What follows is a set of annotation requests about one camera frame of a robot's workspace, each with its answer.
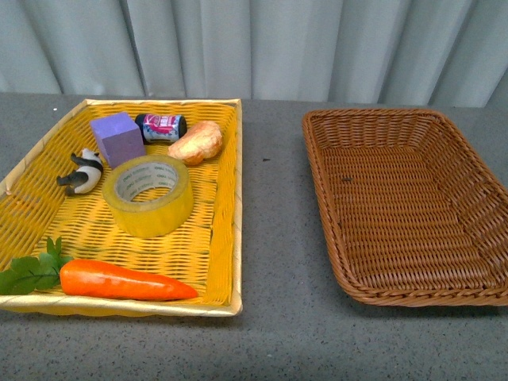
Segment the gray table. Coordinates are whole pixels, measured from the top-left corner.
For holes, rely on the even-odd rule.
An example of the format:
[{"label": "gray table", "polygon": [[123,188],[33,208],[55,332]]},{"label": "gray table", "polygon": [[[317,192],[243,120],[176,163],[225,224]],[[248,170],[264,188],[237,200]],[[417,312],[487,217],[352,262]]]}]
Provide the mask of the gray table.
[{"label": "gray table", "polygon": [[[0,176],[83,98],[0,94]],[[344,106],[243,101],[240,316],[0,311],[2,379],[507,379],[508,309],[365,306],[336,283],[301,119]],[[508,113],[437,110],[508,185]]]}]

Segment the carrot leaves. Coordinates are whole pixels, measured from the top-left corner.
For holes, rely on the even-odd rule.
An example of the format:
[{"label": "carrot leaves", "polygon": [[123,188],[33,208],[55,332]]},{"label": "carrot leaves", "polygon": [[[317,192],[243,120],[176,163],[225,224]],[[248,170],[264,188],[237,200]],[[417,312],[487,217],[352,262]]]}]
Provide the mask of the carrot leaves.
[{"label": "carrot leaves", "polygon": [[34,290],[47,290],[60,284],[60,269],[71,256],[61,256],[62,240],[56,242],[48,237],[46,252],[39,258],[24,256],[15,258],[10,263],[10,269],[0,272],[1,295],[27,295]]}]

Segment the toy bread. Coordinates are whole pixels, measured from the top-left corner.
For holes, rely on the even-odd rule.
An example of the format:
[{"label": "toy bread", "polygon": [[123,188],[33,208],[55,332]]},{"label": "toy bread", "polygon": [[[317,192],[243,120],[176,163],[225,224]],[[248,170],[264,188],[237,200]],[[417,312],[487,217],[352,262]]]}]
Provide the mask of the toy bread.
[{"label": "toy bread", "polygon": [[200,121],[169,146],[167,154],[187,165],[197,165],[217,155],[221,147],[221,127],[214,121]]}]

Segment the panda figurine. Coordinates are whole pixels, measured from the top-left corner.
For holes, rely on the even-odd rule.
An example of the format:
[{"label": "panda figurine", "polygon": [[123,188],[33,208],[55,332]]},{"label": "panda figurine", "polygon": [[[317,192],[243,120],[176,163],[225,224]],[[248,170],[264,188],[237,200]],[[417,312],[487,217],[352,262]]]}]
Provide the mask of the panda figurine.
[{"label": "panda figurine", "polygon": [[104,171],[98,152],[84,148],[82,157],[72,153],[71,160],[78,164],[79,168],[65,177],[57,176],[56,183],[60,186],[68,186],[65,188],[67,196],[90,192],[97,185]]}]

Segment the woven basket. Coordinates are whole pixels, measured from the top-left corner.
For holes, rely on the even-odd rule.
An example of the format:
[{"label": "woven basket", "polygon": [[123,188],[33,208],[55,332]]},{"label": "woven basket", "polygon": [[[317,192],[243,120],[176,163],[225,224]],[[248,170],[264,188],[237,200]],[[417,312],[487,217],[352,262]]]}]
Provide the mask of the woven basket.
[{"label": "woven basket", "polygon": [[[221,153],[189,167],[194,209],[177,230],[142,239],[122,232],[102,198],[102,184],[86,195],[66,197],[56,176],[75,164],[72,152],[97,150],[90,121],[126,111],[183,114],[188,125],[216,121],[224,134]],[[0,296],[0,308],[18,312],[124,315],[232,316],[241,305],[241,102],[85,100],[53,127],[0,183],[0,270],[14,257],[37,256],[47,237],[62,237],[63,254],[104,260],[134,270],[176,278],[199,293],[194,299],[141,302],[70,297],[59,288],[23,296]],[[147,154],[167,154],[167,144],[146,145]]]},{"label": "woven basket", "polygon": [[508,305],[508,194],[432,110],[302,120],[329,258],[355,300]]}]

